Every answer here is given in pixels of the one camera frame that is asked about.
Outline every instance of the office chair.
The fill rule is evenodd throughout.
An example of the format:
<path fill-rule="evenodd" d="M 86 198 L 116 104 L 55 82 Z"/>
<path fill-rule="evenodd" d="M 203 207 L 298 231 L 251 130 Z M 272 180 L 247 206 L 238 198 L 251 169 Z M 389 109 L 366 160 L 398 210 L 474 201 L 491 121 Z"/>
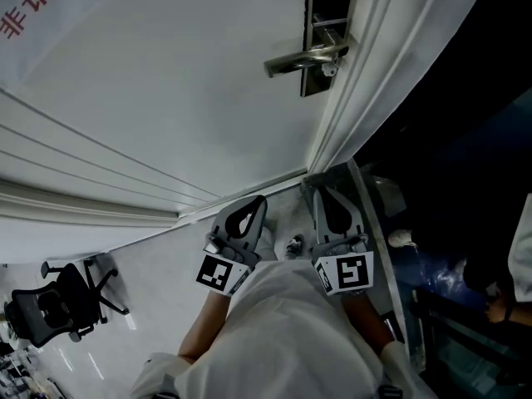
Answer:
<path fill-rule="evenodd" d="M 104 285 L 118 271 L 110 270 L 95 286 L 89 269 L 92 263 L 92 259 L 83 262 L 88 286 L 74 264 L 64 268 L 50 268 L 47 262 L 42 264 L 43 278 L 52 272 L 58 272 L 59 276 L 46 287 L 12 292 L 12 301 L 6 304 L 4 312 L 15 334 L 35 347 L 42 347 L 61 333 L 69 333 L 73 342 L 79 342 L 94 331 L 95 324 L 107 323 L 100 303 L 120 315 L 129 314 L 127 308 L 120 309 L 101 296 Z"/>

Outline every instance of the metal door handle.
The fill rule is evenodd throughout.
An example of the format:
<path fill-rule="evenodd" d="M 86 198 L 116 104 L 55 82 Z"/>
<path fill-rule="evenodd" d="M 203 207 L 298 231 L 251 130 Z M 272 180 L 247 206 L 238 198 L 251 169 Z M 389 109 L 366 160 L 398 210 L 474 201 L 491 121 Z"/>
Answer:
<path fill-rule="evenodd" d="M 287 72 L 335 62 L 339 57 L 347 54 L 349 46 L 343 41 L 336 30 L 330 26 L 319 25 L 319 23 L 326 22 L 319 21 L 318 19 L 315 19 L 315 21 L 314 31 L 322 38 L 323 47 L 315 47 L 305 52 L 291 53 L 284 57 L 276 57 L 275 59 L 266 61 L 264 68 L 270 78 L 281 76 Z"/>

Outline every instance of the hand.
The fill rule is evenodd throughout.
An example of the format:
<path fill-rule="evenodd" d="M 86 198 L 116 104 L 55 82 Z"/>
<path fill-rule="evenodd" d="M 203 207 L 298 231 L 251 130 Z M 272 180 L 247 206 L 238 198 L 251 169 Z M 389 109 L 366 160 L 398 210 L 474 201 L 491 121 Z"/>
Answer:
<path fill-rule="evenodd" d="M 505 320 L 506 309 L 508 308 L 508 298 L 497 287 L 497 298 L 494 302 L 488 303 L 485 315 L 491 323 L 501 323 Z"/>

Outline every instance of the shoe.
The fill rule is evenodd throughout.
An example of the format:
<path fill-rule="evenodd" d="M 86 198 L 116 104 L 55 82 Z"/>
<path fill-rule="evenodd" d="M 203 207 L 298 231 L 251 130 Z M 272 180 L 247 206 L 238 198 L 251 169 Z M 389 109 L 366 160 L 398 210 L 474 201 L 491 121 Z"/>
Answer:
<path fill-rule="evenodd" d="M 388 236 L 388 243 L 394 248 L 399 249 L 405 245 L 417 247 L 416 243 L 412 242 L 412 231 L 407 229 L 394 230 Z"/>
<path fill-rule="evenodd" d="M 292 259 L 300 256 L 303 252 L 303 237 L 301 235 L 296 235 L 288 241 L 286 246 L 286 254 L 290 255 Z"/>

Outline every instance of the white floor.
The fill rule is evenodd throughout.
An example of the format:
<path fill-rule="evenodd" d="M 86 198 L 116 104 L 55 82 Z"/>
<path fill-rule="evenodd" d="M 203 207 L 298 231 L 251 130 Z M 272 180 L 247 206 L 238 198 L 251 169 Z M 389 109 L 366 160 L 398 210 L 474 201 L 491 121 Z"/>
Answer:
<path fill-rule="evenodd" d="M 62 334 L 42 348 L 42 365 L 66 393 L 76 399 L 123 399 L 150 353 L 177 352 L 207 294 L 194 278 L 211 224 L 206 219 L 118 249 L 99 268 L 93 266 L 95 282 L 113 265 L 118 268 L 119 277 L 109 282 L 114 291 L 104 294 L 131 315 L 102 307 L 108 324 L 97 325 L 79 343 Z M 313 245 L 313 222 L 299 188 L 268 198 L 266 225 L 276 236 L 279 256 L 295 234 Z M 15 288 L 41 287 L 54 278 L 42 279 L 38 264 L 9 265 L 0 268 L 0 294 L 6 298 Z"/>

